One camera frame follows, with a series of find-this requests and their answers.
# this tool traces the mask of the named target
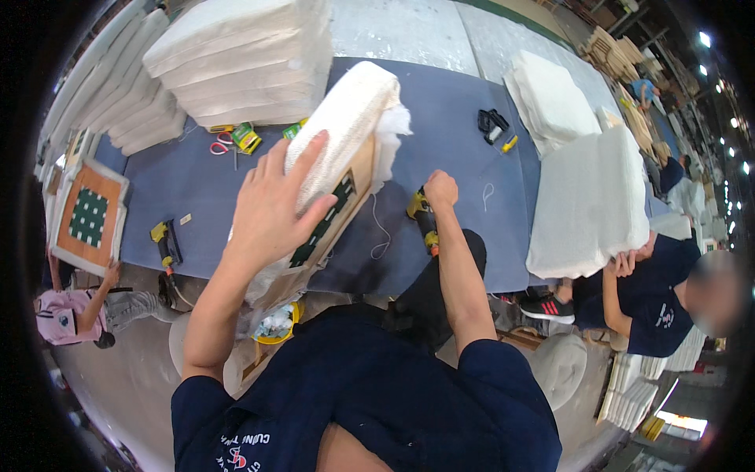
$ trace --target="black pants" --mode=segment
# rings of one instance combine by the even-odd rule
[[[487,251],[482,238],[471,230],[463,230],[464,238],[472,252],[480,276],[485,275]],[[294,334],[306,331],[310,323],[336,316],[358,316],[412,344],[437,352],[453,335],[445,311],[443,293],[440,291],[440,267],[438,258],[433,258],[417,279],[391,304],[388,311],[368,304],[330,307],[314,319],[295,326]]]

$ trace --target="yellow bucket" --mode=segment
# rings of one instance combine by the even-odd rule
[[[294,307],[294,312],[291,314],[291,318],[294,320],[294,322],[293,324],[291,324],[291,328],[288,330],[288,333],[286,333],[286,336],[282,336],[280,338],[267,338],[265,336],[255,338],[254,336],[252,336],[252,338],[260,344],[268,345],[282,343],[286,339],[289,339],[291,337],[291,333],[294,331],[294,325],[299,322],[301,315],[304,314],[304,306],[299,305],[298,301],[292,301],[290,305]]]

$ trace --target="black sneaker with red stripes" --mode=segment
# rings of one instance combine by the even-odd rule
[[[519,308],[530,318],[548,319],[564,325],[571,325],[574,322],[572,304],[563,304],[553,295],[537,300],[525,298],[519,302]]]

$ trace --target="green fabric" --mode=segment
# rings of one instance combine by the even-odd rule
[[[105,226],[107,199],[82,187],[73,207],[68,234],[95,248],[100,247]]]
[[[527,18],[523,14],[516,12],[510,8],[506,8],[503,5],[499,5],[498,3],[491,2],[491,0],[455,0],[455,1],[460,2],[460,3],[466,3],[467,5],[472,5],[473,7],[479,8],[480,10],[485,10],[489,13],[496,14],[499,17],[508,18],[511,21],[516,21],[517,23],[526,26],[528,29],[531,29],[537,34],[545,36],[546,38],[555,42],[556,44],[561,45],[572,52],[575,52],[575,53],[577,52],[574,49],[574,46],[572,46],[571,43],[567,42],[561,36],[557,35],[556,33],[549,30],[548,28],[541,25],[540,23],[537,23]]]

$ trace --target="sleeve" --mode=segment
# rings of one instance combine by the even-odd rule
[[[171,398],[173,454],[176,464],[180,464],[184,452],[200,430],[222,421],[223,412],[232,404],[233,398],[212,377],[199,375],[181,382]]]
[[[468,393],[498,427],[510,470],[555,470],[556,419],[527,359],[514,346],[480,339],[464,348],[458,370],[476,379]]]
[[[669,357],[676,350],[664,336],[663,324],[673,322],[674,314],[666,303],[648,302],[632,313],[632,328],[629,333],[627,353],[651,357]]]

